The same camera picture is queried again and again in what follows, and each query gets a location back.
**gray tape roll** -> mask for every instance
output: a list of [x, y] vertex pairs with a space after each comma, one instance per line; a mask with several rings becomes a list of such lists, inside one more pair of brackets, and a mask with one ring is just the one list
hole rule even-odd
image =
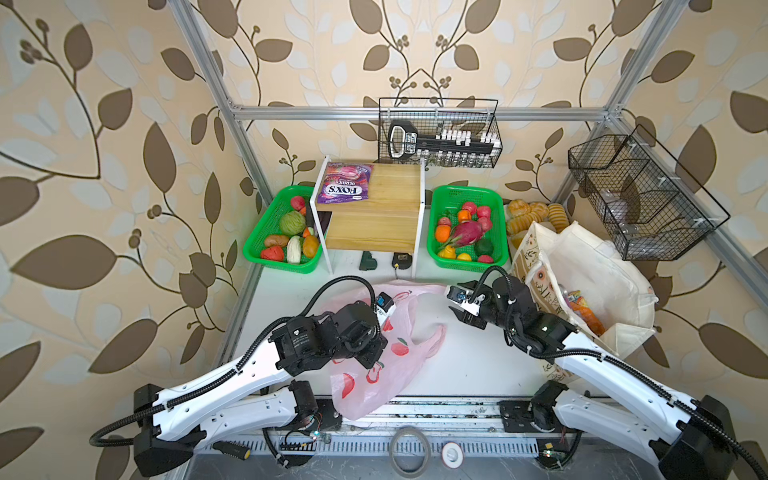
[[[395, 447], [397, 445], [397, 441], [400, 440], [400, 437], [404, 435], [415, 436], [421, 442], [422, 447], [424, 447], [424, 462], [422, 462], [421, 466], [419, 466], [413, 472], [406, 472], [400, 468], [400, 465], [397, 465], [397, 462], [395, 462]], [[403, 478], [417, 478], [421, 476], [421, 474], [424, 473], [424, 471], [427, 469], [427, 465], [429, 465], [430, 456], [432, 456], [432, 449], [429, 447], [429, 441], [421, 432], [421, 430], [417, 430], [411, 427], [400, 429], [395, 434], [395, 436], [392, 437], [392, 441], [389, 443], [389, 463], [392, 464], [392, 468], [395, 470], [395, 472], [397, 472], [397, 474]]]

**plastic basket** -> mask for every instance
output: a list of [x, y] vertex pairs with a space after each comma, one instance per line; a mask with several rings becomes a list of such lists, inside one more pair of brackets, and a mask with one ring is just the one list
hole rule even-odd
[[485, 237], [493, 242], [493, 265], [503, 266], [509, 260], [509, 249], [507, 246], [507, 232], [504, 218], [504, 202], [502, 198], [493, 190], [476, 187], [455, 187], [453, 185], [443, 185], [437, 187], [432, 195], [432, 210], [429, 214], [429, 239], [427, 240], [427, 250], [429, 256], [435, 259], [438, 266], [442, 268], [452, 268], [454, 270], [466, 270], [468, 272], [485, 272], [491, 266], [490, 263], [479, 263], [478, 255], [475, 253], [475, 246], [468, 245], [456, 249], [456, 255], [468, 253], [472, 257], [472, 262], [465, 260], [449, 260], [438, 257], [440, 242], [435, 239], [435, 228], [437, 220], [440, 217], [451, 219], [452, 225], [458, 224], [458, 211], [462, 209], [464, 202], [475, 202], [478, 207], [487, 205], [491, 208], [491, 222], [493, 228], [485, 233]]
[[310, 197], [312, 196], [312, 187], [293, 185], [292, 187], [283, 188], [277, 194], [275, 200], [270, 204], [270, 207], [266, 209], [261, 220], [259, 220], [256, 228], [254, 228], [253, 232], [248, 236], [245, 245], [243, 245], [243, 255], [250, 262], [261, 263], [269, 268], [277, 268], [279, 270], [287, 270], [294, 273], [310, 273], [315, 270], [317, 263], [320, 260], [320, 255], [323, 253], [322, 245], [318, 247], [315, 258], [309, 258], [302, 253], [301, 263], [298, 265], [293, 265], [287, 262], [276, 262], [274, 260], [264, 260], [259, 257], [261, 250], [264, 248], [264, 239], [269, 235], [282, 234], [280, 231], [280, 219], [283, 215], [293, 210], [290, 206], [290, 199], [294, 198], [296, 195], [304, 197], [306, 204], [309, 205]]

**black wire basket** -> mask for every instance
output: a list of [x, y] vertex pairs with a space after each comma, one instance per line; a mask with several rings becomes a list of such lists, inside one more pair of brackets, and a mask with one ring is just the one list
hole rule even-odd
[[[650, 155], [655, 146], [674, 172]], [[572, 147], [568, 168], [624, 260], [676, 260], [730, 218], [642, 125], [629, 135], [603, 135]]]
[[504, 148], [497, 106], [479, 98], [380, 98], [379, 163], [493, 168]]

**apple print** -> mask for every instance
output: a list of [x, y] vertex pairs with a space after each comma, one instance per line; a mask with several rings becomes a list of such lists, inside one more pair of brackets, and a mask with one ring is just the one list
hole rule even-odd
[[379, 374], [381, 373], [382, 369], [384, 368], [384, 364], [381, 362], [376, 362], [373, 365], [373, 368], [368, 371], [368, 375], [366, 375], [366, 380], [368, 380], [368, 383], [376, 383], [379, 381]]
[[341, 392], [341, 398], [346, 398], [355, 388], [355, 379], [349, 373], [344, 374], [344, 390]]
[[400, 337], [398, 337], [397, 340], [399, 340], [400, 343], [394, 343], [392, 345], [392, 353], [397, 356], [408, 355], [408, 343]]

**wire basket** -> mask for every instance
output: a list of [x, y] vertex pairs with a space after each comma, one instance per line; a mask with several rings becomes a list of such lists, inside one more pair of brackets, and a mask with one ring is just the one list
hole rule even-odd
[[379, 163], [493, 168], [504, 148], [497, 106], [476, 98], [380, 98]]
[[[654, 146], [669, 157], [674, 172], [652, 158]], [[572, 147], [568, 168], [624, 260], [676, 260], [730, 218], [642, 125], [629, 135], [603, 135]]]

